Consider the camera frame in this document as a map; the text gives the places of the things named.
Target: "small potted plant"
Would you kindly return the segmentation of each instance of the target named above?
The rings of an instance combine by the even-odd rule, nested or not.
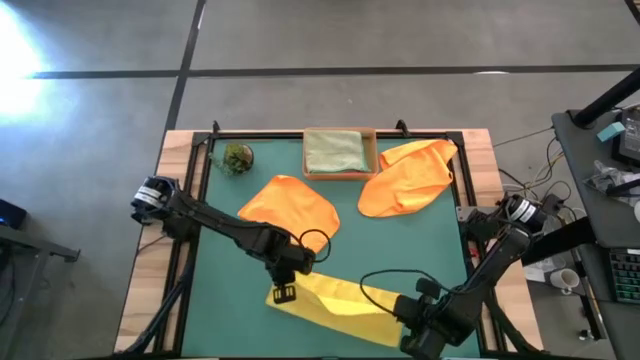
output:
[[[253,166],[253,150],[246,144],[228,144],[224,149],[222,161],[209,154],[213,164],[226,175],[241,175]]]

